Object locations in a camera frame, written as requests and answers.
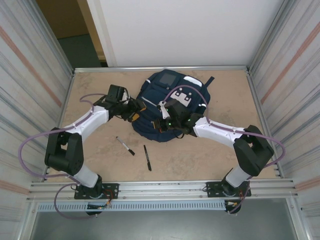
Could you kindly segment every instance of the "marker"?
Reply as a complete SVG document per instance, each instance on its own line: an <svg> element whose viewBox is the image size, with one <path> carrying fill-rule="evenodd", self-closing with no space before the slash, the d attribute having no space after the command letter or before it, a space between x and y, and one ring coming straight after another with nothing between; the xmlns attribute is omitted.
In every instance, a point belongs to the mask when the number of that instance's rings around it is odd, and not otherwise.
<svg viewBox="0 0 320 240"><path fill-rule="evenodd" d="M149 161L149 156L148 156L148 152L147 152L146 145L143 145L143 147L144 147L144 152L145 152L145 156L146 156L146 161L147 161L148 169L149 169L149 171L151 171L151 164L150 164L150 161Z"/></svg>
<svg viewBox="0 0 320 240"><path fill-rule="evenodd" d="M115 138L132 154L132 156L135 155L135 152L132 151L132 150L124 143L124 141L121 140L120 137L117 136L117 137L115 137Z"/></svg>

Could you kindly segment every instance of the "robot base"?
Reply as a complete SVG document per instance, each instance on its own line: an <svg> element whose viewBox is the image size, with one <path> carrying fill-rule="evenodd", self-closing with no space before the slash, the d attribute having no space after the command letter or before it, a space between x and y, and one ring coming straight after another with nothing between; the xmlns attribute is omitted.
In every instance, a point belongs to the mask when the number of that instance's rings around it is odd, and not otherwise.
<svg viewBox="0 0 320 240"><path fill-rule="evenodd" d="M239 187L234 188L232 193L227 194L223 188L223 181L208 181L205 183L203 191L207 193L208 198L223 198L223 197L235 197L241 198L247 191L248 182L244 181ZM251 190L249 189L247 197L251 196Z"/></svg>
<svg viewBox="0 0 320 240"><path fill-rule="evenodd" d="M85 194L83 186L77 186L75 188L74 199L117 199L119 193L118 183L102 183L102 193L98 197L92 197L90 194Z"/></svg>

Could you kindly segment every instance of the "backpack strap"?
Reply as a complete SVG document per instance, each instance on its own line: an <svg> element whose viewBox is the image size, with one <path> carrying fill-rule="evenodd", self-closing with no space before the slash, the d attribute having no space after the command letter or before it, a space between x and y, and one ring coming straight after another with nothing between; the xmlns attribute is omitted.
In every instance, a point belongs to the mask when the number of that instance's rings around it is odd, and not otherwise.
<svg viewBox="0 0 320 240"><path fill-rule="evenodd" d="M215 78L213 77L213 76L211 76L210 78L209 78L209 80L204 84L206 87L208 87L211 83L212 83L212 81L214 80Z"/></svg>

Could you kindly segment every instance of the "white wall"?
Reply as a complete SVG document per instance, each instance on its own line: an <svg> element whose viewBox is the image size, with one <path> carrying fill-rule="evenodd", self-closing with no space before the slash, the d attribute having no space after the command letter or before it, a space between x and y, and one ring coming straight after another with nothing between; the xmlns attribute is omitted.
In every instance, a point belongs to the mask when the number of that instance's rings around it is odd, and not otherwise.
<svg viewBox="0 0 320 240"><path fill-rule="evenodd" d="M247 65L283 0L88 0L107 62Z"/></svg>

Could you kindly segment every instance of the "doorway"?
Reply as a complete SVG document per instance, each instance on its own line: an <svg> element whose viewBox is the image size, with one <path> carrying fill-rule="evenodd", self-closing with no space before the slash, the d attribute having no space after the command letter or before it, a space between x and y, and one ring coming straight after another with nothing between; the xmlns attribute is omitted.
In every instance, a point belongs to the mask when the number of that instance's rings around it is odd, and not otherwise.
<svg viewBox="0 0 320 240"><path fill-rule="evenodd" d="M108 67L87 0L36 0L73 69Z"/></svg>

